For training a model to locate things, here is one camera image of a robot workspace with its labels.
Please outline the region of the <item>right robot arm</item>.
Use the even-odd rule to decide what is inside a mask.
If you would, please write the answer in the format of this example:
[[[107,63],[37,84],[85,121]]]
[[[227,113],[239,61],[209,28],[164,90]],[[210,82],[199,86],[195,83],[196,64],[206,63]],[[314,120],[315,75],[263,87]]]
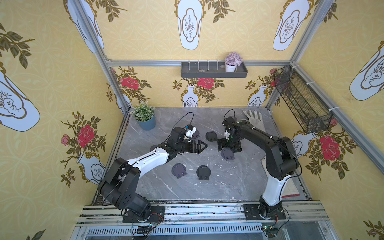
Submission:
[[[287,137],[269,135],[250,122],[237,121],[235,117],[225,118],[223,126],[225,137],[218,139],[219,151],[229,149],[233,153],[241,152],[241,140],[246,139],[265,152],[266,169],[270,176],[260,197],[260,212],[267,215],[279,210],[285,184],[299,167],[292,141]]]

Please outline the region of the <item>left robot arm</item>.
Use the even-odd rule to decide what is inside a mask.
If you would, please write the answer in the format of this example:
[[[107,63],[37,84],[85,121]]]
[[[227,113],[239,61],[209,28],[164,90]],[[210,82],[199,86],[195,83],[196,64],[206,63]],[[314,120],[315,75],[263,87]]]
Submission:
[[[151,203],[136,193],[140,177],[177,155],[202,153],[208,145],[192,139],[196,130],[192,125],[175,127],[169,137],[149,153],[130,160],[116,159],[99,183],[98,192],[119,210],[129,210],[138,218],[147,219],[151,214]]]

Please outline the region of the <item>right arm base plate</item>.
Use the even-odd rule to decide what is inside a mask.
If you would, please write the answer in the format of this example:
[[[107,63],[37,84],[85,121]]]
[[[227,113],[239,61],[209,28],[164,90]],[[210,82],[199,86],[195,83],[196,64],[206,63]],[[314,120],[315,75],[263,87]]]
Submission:
[[[285,220],[287,218],[282,204],[269,206],[262,202],[260,204],[245,204],[241,206],[242,213],[245,214],[246,220]]]

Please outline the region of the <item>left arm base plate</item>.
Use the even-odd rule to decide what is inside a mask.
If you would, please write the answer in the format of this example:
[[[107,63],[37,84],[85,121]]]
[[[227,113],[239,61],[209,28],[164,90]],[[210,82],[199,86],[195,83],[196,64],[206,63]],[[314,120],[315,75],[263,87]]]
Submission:
[[[126,209],[123,213],[123,223],[162,223],[165,216],[165,206],[149,206],[142,213]]]

